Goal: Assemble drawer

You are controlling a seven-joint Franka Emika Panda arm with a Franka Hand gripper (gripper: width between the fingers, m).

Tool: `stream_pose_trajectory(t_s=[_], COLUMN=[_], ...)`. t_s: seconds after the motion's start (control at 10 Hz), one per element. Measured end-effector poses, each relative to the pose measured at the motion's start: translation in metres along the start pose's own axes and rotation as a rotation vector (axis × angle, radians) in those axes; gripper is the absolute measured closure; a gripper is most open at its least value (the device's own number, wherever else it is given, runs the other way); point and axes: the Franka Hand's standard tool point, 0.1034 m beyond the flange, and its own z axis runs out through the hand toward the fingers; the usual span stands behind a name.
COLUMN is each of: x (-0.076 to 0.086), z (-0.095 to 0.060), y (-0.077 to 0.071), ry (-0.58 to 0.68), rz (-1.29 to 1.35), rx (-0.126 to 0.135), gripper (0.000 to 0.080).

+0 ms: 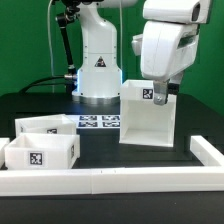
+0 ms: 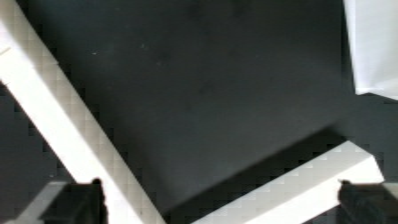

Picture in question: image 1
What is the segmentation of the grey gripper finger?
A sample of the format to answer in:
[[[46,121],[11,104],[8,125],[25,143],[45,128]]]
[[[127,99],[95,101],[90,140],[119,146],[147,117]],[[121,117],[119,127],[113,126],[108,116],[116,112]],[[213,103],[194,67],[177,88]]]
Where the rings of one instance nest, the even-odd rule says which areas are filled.
[[[154,103],[156,105],[165,105],[168,101],[168,82],[154,81]]]
[[[172,95],[177,95],[179,92],[179,84],[169,83],[168,84],[168,93]]]

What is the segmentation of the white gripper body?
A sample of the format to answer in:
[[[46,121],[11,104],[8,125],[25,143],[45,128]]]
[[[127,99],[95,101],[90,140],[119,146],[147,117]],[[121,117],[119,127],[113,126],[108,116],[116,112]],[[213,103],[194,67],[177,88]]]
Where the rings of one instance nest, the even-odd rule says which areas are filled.
[[[194,63],[211,5],[212,0],[145,1],[140,63],[145,79],[164,84]]]

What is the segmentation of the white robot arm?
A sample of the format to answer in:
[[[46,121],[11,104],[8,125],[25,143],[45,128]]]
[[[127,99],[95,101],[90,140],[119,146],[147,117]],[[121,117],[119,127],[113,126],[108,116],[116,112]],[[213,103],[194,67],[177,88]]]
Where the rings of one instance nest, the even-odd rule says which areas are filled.
[[[73,96],[91,103],[111,102],[120,96],[122,71],[117,66],[117,32],[98,14],[100,8],[129,7],[138,0],[55,0],[65,5],[56,17],[67,56]],[[169,87],[194,63],[199,29],[209,20],[212,0],[146,0],[143,33],[132,40],[141,57],[142,76],[153,83],[153,92],[143,94],[157,105],[168,101]],[[83,37],[83,65],[74,66],[66,26],[78,20]]]

